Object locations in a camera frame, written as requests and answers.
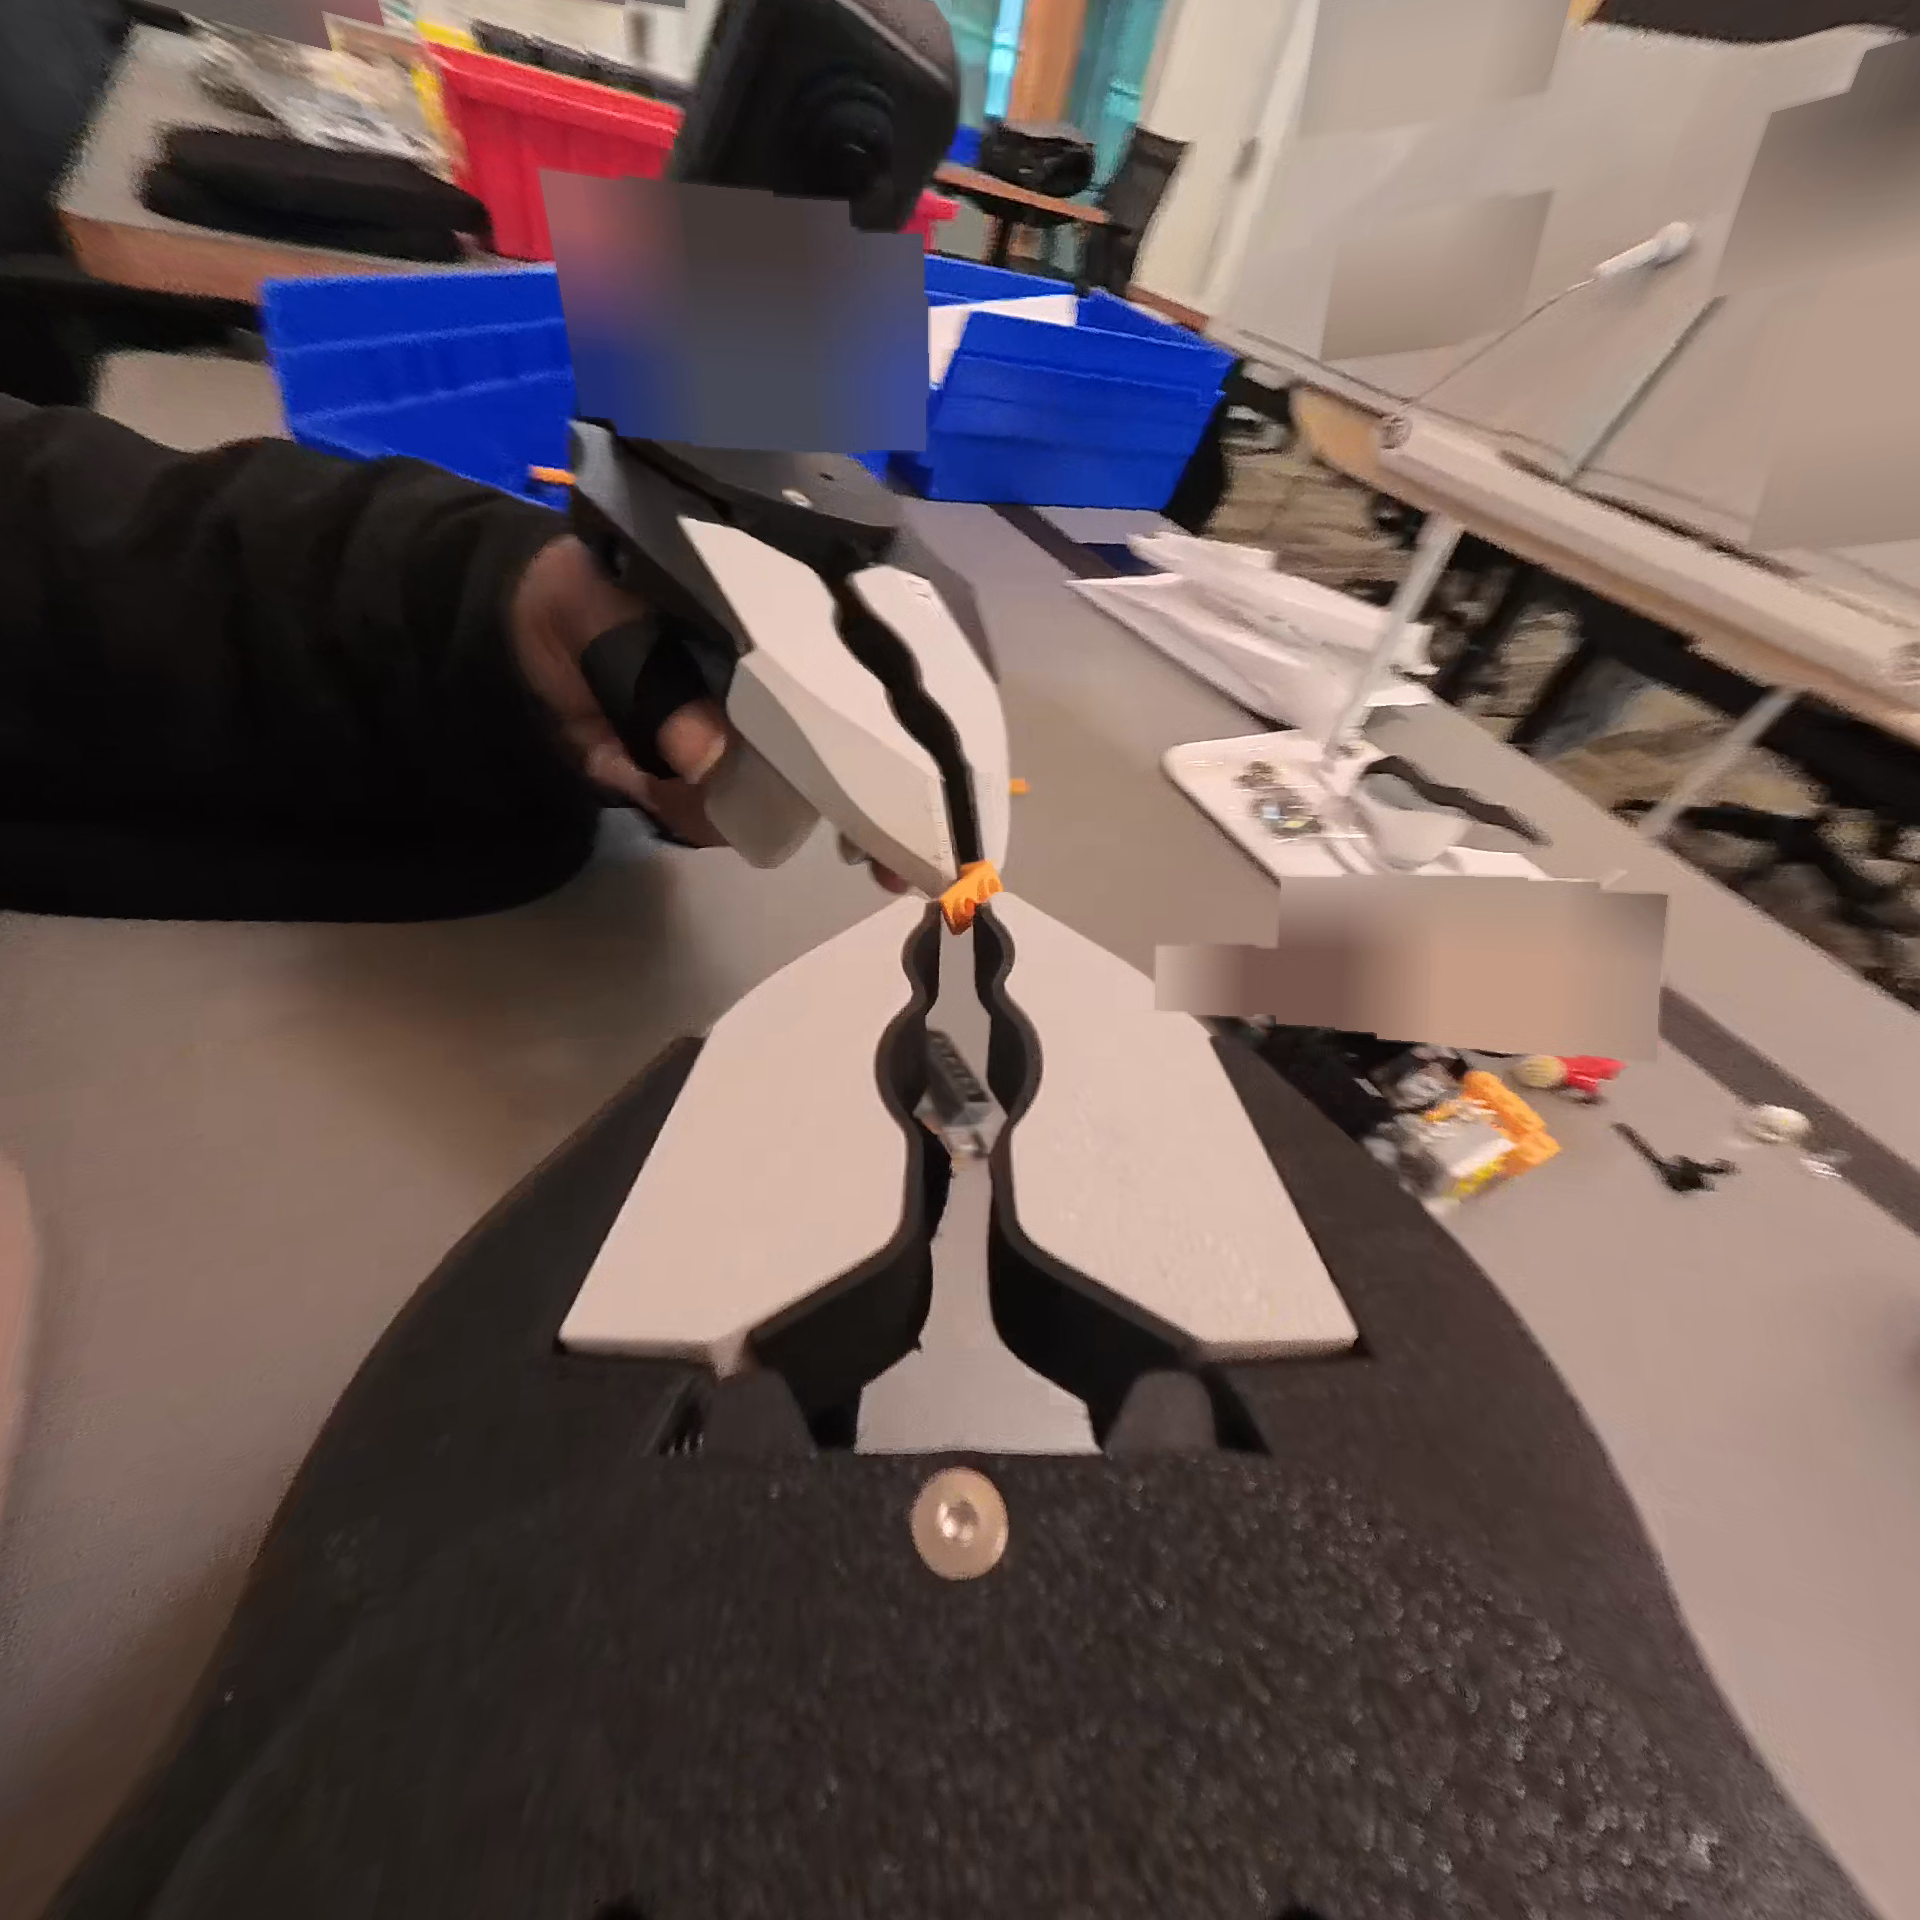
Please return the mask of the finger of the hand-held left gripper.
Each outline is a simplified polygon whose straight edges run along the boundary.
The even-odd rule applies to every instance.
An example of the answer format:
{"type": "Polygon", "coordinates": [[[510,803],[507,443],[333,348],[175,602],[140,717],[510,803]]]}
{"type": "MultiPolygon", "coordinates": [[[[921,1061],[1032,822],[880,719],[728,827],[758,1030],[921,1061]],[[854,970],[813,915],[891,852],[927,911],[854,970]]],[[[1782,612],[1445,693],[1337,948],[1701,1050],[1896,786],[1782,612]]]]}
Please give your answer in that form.
{"type": "Polygon", "coordinates": [[[1000,687],[934,584],[903,567],[854,573],[854,654],[939,776],[951,870],[1005,867],[1012,827],[1009,739],[1000,687]]]}
{"type": "Polygon", "coordinates": [[[937,759],[848,648],[828,581],[720,520],[680,520],[743,635],[726,691],[734,732],[863,856],[921,894],[958,878],[937,759]]]}

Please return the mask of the black bag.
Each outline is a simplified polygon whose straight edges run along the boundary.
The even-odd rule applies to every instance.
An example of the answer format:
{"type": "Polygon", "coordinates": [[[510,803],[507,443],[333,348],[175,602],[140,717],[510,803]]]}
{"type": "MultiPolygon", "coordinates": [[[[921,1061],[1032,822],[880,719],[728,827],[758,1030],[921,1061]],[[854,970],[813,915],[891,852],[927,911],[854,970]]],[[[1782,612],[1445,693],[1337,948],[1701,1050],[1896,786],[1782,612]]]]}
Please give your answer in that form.
{"type": "Polygon", "coordinates": [[[1071,123],[989,118],[977,134],[974,167],[1044,198],[1071,202],[1092,184],[1096,148],[1071,123]]]}

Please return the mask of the black padded cloth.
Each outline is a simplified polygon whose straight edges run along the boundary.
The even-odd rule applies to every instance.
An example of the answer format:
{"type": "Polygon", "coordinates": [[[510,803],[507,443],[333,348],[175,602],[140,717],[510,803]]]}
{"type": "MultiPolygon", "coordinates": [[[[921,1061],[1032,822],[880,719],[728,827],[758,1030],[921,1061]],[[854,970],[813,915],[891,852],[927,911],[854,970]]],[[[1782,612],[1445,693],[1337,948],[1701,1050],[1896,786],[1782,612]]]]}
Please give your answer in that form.
{"type": "Polygon", "coordinates": [[[294,248],[427,266],[494,251],[485,204],[460,184],[288,134],[166,127],[137,196],[165,219],[294,248]]]}

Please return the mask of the small black toy part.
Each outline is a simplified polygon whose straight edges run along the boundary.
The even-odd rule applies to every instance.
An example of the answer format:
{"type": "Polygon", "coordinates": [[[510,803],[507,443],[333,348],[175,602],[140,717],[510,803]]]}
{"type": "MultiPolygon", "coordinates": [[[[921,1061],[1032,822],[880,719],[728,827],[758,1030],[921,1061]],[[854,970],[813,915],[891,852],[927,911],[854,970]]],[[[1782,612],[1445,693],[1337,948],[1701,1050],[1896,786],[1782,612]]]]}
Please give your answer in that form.
{"type": "Polygon", "coordinates": [[[1718,1183],[1734,1179],[1742,1171],[1739,1163],[1729,1159],[1671,1157],[1622,1119],[1614,1119],[1611,1132],[1671,1194],[1711,1194],[1718,1183]]]}

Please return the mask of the clear plastic parts bag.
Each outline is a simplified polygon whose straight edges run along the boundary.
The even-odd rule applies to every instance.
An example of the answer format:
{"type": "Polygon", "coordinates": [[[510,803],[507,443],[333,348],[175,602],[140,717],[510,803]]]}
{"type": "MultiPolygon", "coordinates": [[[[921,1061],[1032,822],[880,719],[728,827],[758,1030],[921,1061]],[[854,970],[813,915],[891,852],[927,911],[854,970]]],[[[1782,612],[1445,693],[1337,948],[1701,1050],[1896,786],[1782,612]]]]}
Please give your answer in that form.
{"type": "Polygon", "coordinates": [[[422,100],[415,62],[383,29],[333,20],[327,45],[305,45],[192,16],[190,38],[213,103],[312,148],[446,172],[446,134],[422,100]]]}

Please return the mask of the orange grey brick assembly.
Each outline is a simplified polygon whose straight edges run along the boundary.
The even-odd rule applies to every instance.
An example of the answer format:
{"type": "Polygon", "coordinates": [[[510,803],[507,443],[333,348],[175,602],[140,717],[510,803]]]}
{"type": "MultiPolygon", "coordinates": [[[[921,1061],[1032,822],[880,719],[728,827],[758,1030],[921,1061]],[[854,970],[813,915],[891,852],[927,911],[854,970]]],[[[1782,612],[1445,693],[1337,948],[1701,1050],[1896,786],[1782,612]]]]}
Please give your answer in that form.
{"type": "Polygon", "coordinates": [[[919,1123],[939,1139],[949,1159],[985,1162],[998,1139],[1004,1106],[937,1027],[926,1032],[923,1072],[919,1123]]]}

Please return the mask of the black red toy car chassis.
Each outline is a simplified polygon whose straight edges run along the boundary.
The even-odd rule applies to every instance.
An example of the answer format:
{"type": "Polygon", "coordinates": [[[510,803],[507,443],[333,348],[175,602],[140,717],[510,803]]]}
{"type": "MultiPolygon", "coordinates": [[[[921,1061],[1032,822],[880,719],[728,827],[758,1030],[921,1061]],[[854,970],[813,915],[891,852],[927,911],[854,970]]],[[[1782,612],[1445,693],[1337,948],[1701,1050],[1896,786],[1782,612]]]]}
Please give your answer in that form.
{"type": "Polygon", "coordinates": [[[1557,1152],[1533,1108],[1493,1077],[1512,1054],[1267,1023],[1254,1056],[1429,1210],[1462,1204],[1557,1152]]]}

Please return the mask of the person's left hand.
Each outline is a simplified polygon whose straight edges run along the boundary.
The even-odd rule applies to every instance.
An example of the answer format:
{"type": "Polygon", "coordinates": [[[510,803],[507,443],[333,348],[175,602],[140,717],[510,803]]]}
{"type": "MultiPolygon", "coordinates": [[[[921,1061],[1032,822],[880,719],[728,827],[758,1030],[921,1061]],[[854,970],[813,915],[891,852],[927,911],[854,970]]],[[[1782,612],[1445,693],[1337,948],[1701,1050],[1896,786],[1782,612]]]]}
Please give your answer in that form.
{"type": "Polygon", "coordinates": [[[565,754],[605,803],[643,811],[687,848],[720,848],[704,786],[728,750],[732,732],[712,699],[673,708],[659,726],[655,754],[667,776],[636,763],[582,672],[590,642],[640,614],[640,604],[592,560],[574,535],[542,547],[512,596],[512,648],[528,687],[544,703],[565,754]]]}

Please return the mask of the red plastic bin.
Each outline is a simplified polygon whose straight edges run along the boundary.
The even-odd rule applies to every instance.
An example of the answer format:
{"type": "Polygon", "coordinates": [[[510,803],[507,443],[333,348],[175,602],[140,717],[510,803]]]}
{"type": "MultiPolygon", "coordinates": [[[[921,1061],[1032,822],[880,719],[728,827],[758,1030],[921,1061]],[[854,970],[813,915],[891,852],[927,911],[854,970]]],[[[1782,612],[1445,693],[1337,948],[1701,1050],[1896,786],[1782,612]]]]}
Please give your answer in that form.
{"type": "Polygon", "coordinates": [[[505,55],[435,48],[460,184],[494,251],[556,254],[548,176],[676,180],[835,204],[931,248],[958,133],[959,66],[937,5],[720,5],[684,100],[505,55]]]}

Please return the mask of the instruction booklet on stand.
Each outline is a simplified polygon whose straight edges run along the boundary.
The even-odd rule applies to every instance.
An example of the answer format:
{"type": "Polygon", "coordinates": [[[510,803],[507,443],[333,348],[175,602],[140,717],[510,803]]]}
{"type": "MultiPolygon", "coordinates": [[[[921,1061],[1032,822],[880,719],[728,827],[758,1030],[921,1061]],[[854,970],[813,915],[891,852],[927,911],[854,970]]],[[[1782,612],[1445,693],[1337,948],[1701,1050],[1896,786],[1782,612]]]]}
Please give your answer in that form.
{"type": "Polygon", "coordinates": [[[1277,384],[1333,467],[1422,517],[1399,598],[1416,607],[1462,539],[1503,555],[1511,584],[1494,619],[1461,639],[1443,684],[1468,691],[1524,607],[1559,596],[1575,645],[1511,734],[1540,750],[1603,719],[1581,691],[1596,670],[1632,675],[1721,717],[1718,739],[1660,800],[1625,814],[1655,839],[1716,835],[1756,850],[1750,884],[1777,868],[1823,878],[1837,916],[1916,930],[1916,590],[1825,567],[1768,562],[1496,467],[1416,415],[1366,406],[1247,362],[1215,311],[1277,155],[1303,76],[1315,5],[1237,5],[1264,62],[1246,90],[1240,155],[1203,293],[1213,336],[1247,376],[1277,384]]]}

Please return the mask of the black mesh chair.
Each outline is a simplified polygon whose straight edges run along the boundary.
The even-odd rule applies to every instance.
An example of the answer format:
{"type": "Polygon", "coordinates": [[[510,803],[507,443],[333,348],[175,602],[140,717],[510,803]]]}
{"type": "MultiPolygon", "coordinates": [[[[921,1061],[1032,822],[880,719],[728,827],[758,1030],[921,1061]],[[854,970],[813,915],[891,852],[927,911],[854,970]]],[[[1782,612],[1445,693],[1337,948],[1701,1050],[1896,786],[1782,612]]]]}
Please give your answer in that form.
{"type": "Polygon", "coordinates": [[[1095,206],[1104,223],[1087,228],[1076,283],[1083,294],[1125,296],[1135,276],[1137,251],[1176,176],[1188,142],[1133,125],[1095,206]]]}

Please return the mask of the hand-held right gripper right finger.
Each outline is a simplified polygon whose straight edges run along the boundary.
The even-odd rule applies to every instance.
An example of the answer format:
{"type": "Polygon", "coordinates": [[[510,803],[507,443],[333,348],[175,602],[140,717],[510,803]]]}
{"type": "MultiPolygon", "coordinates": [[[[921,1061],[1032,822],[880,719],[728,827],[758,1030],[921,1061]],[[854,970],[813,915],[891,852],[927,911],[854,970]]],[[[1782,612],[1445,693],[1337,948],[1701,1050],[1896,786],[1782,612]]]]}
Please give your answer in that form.
{"type": "Polygon", "coordinates": [[[1153,983],[1017,896],[972,927],[989,1019],[988,1272],[1000,1344],[1104,1448],[1142,1381],[1176,1434],[1252,1437],[1230,1371],[1349,1359],[1341,1298],[1221,1040],[1153,983]]]}

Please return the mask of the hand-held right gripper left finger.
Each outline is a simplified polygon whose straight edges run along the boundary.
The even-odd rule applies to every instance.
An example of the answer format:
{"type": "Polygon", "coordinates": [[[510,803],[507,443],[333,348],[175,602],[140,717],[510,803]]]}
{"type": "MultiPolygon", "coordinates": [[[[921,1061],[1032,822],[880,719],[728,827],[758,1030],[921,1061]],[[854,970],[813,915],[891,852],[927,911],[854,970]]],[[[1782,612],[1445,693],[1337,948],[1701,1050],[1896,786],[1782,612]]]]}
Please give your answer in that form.
{"type": "Polygon", "coordinates": [[[817,1445],[856,1442],[931,1309],[942,946],[937,907],[895,901],[717,1016],[560,1319],[566,1356],[772,1376],[817,1445]]]}

